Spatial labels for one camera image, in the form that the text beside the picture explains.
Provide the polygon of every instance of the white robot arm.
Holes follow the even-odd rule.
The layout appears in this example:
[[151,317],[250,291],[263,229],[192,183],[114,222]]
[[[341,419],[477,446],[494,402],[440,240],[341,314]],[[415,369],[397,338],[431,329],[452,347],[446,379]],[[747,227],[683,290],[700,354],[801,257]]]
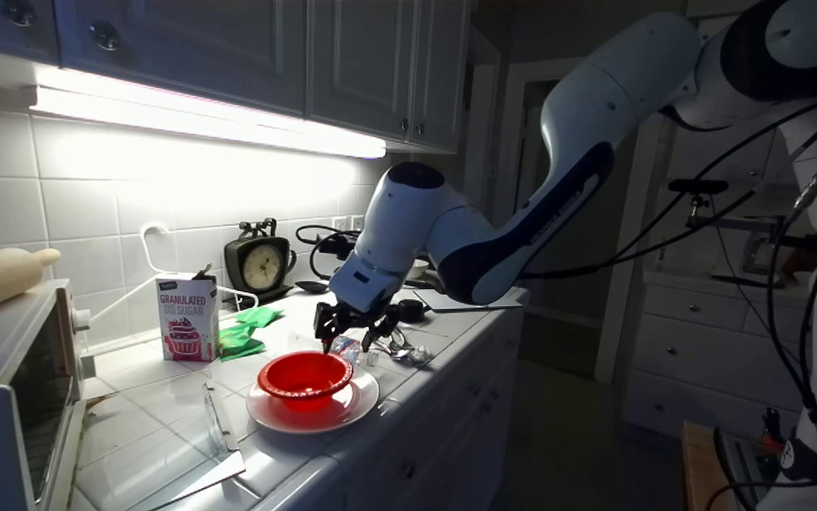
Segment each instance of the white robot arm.
[[[374,189],[355,253],[333,274],[338,304],[319,307],[316,335],[330,347],[348,327],[372,327],[372,339],[387,331],[378,321],[416,254],[431,254],[452,297],[500,297],[601,188],[614,148],[659,108],[689,127],[727,127],[808,98],[817,98],[817,0],[761,0],[709,43],[687,20],[652,14],[551,90],[543,109],[551,172],[501,227],[492,227],[433,168],[391,168]],[[779,131],[788,151],[801,151],[817,115]],[[817,155],[795,159],[795,171],[805,188],[817,175]],[[808,379],[817,395],[817,307]],[[817,508],[817,402],[808,395],[782,466],[814,486],[775,487],[764,508]]]

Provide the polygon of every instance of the milk carton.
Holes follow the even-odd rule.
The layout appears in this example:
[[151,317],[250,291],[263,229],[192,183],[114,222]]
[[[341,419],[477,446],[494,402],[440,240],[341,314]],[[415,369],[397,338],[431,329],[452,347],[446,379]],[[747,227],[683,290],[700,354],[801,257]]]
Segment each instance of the milk carton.
[[215,278],[155,278],[162,358],[212,359],[219,339]]

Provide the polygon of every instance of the cabinet door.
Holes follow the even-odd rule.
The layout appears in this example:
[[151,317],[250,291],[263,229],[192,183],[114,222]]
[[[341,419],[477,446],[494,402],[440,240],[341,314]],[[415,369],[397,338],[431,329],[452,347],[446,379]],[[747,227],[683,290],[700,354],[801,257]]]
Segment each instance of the cabinet door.
[[409,141],[458,151],[462,136],[462,84],[469,0],[419,0]]
[[58,58],[52,0],[0,0],[0,50],[29,58]]
[[409,131],[411,0],[309,0],[309,115]]
[[59,3],[65,65],[303,109],[303,0]]

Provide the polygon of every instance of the white plate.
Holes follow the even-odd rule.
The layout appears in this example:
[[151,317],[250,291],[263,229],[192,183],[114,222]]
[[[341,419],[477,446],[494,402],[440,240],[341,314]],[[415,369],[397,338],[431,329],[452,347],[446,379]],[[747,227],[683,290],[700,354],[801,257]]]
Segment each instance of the white plate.
[[248,410],[263,429],[283,433],[320,433],[347,429],[374,409],[381,396],[378,378],[362,372],[355,374],[351,382],[333,395],[333,402],[319,410],[296,410],[263,388],[253,385],[248,391]]

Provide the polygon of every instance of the white wall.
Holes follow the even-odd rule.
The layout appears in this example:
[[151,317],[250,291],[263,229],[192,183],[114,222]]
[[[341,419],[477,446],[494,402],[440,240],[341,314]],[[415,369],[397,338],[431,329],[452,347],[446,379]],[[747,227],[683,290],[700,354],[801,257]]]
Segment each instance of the white wall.
[[[167,223],[167,234],[151,243],[160,267],[192,271],[212,264],[226,280],[221,246],[235,237],[235,223],[276,215],[301,253],[290,278],[303,278],[309,246],[292,229],[362,212],[387,168],[387,159],[29,115],[16,92],[0,90],[0,246],[62,249],[55,274],[70,278],[73,304],[97,312],[151,274],[136,237],[145,222]],[[124,301],[97,322],[93,339],[153,327],[153,304],[151,291]]]

